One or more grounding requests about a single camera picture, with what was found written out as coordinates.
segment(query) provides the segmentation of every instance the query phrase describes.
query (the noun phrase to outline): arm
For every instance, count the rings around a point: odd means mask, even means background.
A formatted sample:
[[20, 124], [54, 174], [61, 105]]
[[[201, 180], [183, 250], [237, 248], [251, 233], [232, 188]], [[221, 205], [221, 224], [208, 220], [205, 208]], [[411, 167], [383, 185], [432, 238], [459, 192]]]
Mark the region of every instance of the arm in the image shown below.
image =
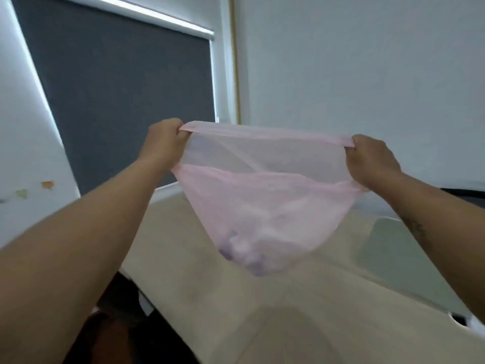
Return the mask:
[[485, 210], [401, 172], [385, 143], [355, 135], [352, 177], [384, 198], [469, 309], [485, 322]]
[[182, 156], [182, 122], [152, 125], [139, 158], [0, 251], [0, 362], [64, 359], [123, 262], [154, 189]]

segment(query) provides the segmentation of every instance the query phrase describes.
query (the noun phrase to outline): window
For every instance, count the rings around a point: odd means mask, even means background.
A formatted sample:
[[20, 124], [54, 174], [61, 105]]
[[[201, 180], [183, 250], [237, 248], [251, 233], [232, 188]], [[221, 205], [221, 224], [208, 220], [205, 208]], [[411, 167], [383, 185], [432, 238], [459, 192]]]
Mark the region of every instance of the window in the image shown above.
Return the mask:
[[82, 195], [136, 159], [149, 125], [215, 121], [209, 40], [65, 0], [12, 3]]

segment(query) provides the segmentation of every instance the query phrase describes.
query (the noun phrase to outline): beige table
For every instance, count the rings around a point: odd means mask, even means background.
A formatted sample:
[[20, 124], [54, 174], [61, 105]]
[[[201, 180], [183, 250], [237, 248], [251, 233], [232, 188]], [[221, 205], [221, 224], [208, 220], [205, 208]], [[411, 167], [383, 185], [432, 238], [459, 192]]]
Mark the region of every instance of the beige table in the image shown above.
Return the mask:
[[150, 206], [123, 269], [203, 363], [482, 363], [485, 342], [368, 278], [375, 218], [352, 211], [277, 276], [225, 261], [183, 195]]

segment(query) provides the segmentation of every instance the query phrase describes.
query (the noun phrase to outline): forearm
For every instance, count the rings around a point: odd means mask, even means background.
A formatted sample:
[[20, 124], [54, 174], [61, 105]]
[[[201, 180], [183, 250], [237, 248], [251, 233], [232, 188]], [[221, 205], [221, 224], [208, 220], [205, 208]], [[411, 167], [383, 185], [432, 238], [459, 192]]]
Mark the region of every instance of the forearm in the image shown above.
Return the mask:
[[0, 353], [62, 360], [130, 249], [160, 177], [137, 161], [0, 252]]
[[485, 210], [402, 173], [381, 177], [372, 188], [401, 217], [458, 296], [485, 321]]

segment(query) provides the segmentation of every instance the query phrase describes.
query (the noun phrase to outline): wall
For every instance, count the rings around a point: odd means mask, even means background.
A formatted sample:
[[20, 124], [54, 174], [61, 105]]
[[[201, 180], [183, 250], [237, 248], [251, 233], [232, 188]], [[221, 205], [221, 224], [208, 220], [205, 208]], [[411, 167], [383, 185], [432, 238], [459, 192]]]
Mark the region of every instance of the wall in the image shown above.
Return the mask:
[[[226, 74], [229, 36], [222, 32], [227, 12], [221, 13], [221, 0], [129, 1], [215, 31], [216, 111], [221, 121], [233, 120], [227, 85], [231, 78]], [[0, 203], [2, 246], [77, 199], [78, 191], [10, 0], [0, 0], [0, 49], [0, 199], [8, 199]], [[49, 180], [56, 186], [42, 189], [40, 182]], [[29, 190], [26, 200], [13, 196], [19, 189]]]
[[242, 121], [368, 134], [410, 175], [485, 190], [484, 13], [485, 0], [238, 0]]

